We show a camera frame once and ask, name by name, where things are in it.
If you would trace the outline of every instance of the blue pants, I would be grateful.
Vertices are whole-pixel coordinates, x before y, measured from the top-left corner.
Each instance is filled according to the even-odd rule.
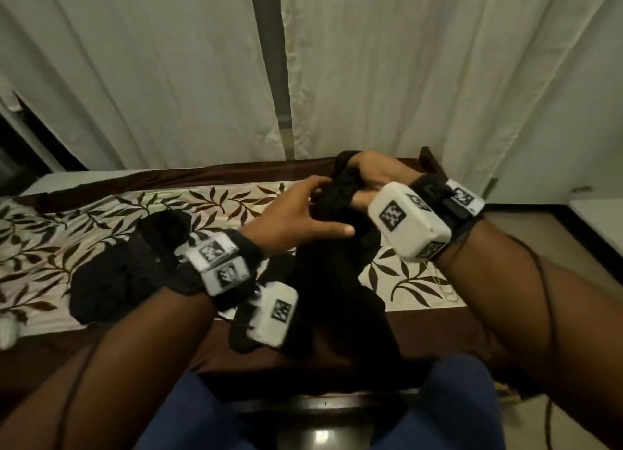
[[[253,450],[241,423],[193,373],[185,373],[139,439],[136,450]],[[487,368],[467,355],[439,360],[419,402],[371,448],[504,448],[502,417]]]

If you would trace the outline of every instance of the brown leaf pattern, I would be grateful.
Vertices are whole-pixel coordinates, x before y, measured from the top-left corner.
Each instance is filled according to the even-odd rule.
[[[0,314],[15,316],[26,324],[25,330],[31,335],[60,331],[61,312],[66,314],[62,330],[82,328],[69,315],[64,298],[73,273],[106,247],[127,240],[139,219],[159,210],[183,210],[192,217],[189,244],[194,246],[215,232],[237,228],[259,217],[292,184],[266,182],[136,191],[54,214],[37,214],[13,199],[3,199]],[[409,281],[397,288],[407,279],[407,272]],[[402,262],[385,239],[374,263],[366,267],[360,279],[383,297],[388,310],[425,308],[410,289],[424,297],[430,307],[463,305],[462,301],[448,302],[439,290],[438,284],[445,290],[451,289],[445,278],[430,268]],[[439,296],[431,294],[427,287]],[[47,318],[52,312],[53,320]]]

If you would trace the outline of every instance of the hand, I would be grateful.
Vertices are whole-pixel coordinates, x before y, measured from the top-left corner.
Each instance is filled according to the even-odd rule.
[[[340,239],[354,235],[354,227],[338,222],[320,222],[310,216],[310,197],[329,184],[331,178],[310,176],[279,195],[261,217],[239,232],[260,247],[265,257],[285,253],[316,239]]]
[[[354,195],[352,203],[353,209],[364,212],[386,184],[396,181],[409,185],[422,176],[422,173],[411,169],[396,158],[376,151],[357,153],[348,161],[348,166],[359,168],[359,174],[366,183],[366,188]]]

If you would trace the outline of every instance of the sheer curtain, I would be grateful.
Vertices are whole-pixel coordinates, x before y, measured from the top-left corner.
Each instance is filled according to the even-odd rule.
[[[0,0],[0,40],[90,169],[284,159],[251,0]]]
[[[604,0],[282,0],[297,158],[430,146],[482,192]]]

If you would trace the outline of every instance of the bed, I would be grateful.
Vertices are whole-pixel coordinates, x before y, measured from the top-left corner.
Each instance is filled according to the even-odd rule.
[[[418,170],[439,170],[423,152]],[[230,164],[196,169],[58,173],[19,198],[0,202],[0,310],[21,324],[21,337],[0,352],[0,398],[19,401],[101,329],[83,328],[68,313],[72,273],[107,245],[124,241],[138,218],[162,209],[192,216],[191,242],[238,227],[292,182],[330,174],[333,158]],[[390,387],[417,386],[438,356],[478,356],[501,381],[515,372],[500,344],[432,266],[400,261],[385,240],[360,276],[385,301],[387,319],[410,373]],[[240,355],[229,348],[229,322],[216,321],[192,360],[220,398],[250,399],[387,388],[362,381],[347,359],[315,337],[308,359],[288,359],[260,348]]]

